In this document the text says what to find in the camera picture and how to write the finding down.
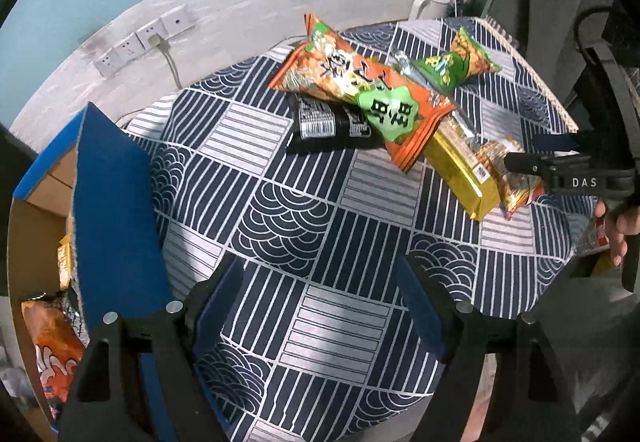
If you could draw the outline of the right hand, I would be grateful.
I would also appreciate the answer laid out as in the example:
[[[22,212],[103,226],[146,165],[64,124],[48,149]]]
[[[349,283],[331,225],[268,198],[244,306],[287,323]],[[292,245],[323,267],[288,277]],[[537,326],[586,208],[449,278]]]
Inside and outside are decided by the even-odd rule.
[[[610,257],[615,266],[620,266],[628,251],[628,236],[635,236],[640,231],[639,209],[631,208],[612,219],[603,199],[597,201],[594,214],[605,220],[605,236],[610,245]]]

